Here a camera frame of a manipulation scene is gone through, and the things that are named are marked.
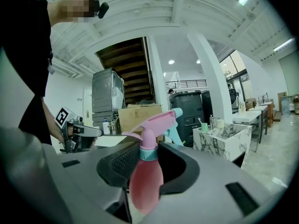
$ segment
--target green cup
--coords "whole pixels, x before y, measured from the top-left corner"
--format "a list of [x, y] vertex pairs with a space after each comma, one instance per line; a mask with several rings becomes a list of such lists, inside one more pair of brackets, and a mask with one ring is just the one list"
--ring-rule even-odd
[[201, 131], [202, 132], [207, 132], [207, 123], [202, 123], [201, 124]]

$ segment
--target person's arm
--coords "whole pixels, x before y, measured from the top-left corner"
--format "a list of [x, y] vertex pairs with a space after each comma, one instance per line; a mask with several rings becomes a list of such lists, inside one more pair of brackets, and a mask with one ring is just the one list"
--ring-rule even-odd
[[42, 99], [42, 104], [43, 104], [43, 110], [45, 112], [46, 119], [47, 119], [48, 128], [50, 131], [50, 135], [52, 135], [54, 138], [58, 139], [60, 142], [64, 143], [64, 138], [62, 136], [61, 129], [56, 124], [55, 118], [49, 111], [47, 105], [45, 104], [45, 102], [43, 100], [43, 97], [41, 97], [41, 99]]

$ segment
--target black hair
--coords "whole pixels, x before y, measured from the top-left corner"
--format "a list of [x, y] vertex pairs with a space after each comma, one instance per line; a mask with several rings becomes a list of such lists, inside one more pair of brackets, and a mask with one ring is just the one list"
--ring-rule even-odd
[[84, 13], [84, 17], [95, 17], [100, 10], [99, 0], [89, 0], [89, 11], [87, 14]]

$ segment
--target glossy floor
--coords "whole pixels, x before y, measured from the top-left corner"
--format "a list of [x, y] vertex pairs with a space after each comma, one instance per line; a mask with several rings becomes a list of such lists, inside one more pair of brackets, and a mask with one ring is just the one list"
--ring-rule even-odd
[[248, 172], [271, 193], [285, 189], [293, 176], [299, 157], [299, 115], [283, 115], [280, 122], [273, 122], [262, 141], [253, 145], [243, 170]]

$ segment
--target staircase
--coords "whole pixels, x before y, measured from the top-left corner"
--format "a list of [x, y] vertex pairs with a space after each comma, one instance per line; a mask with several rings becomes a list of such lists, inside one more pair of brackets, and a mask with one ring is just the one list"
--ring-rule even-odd
[[125, 103], [154, 98], [142, 38], [120, 42], [97, 52], [104, 69], [111, 68], [123, 78]]

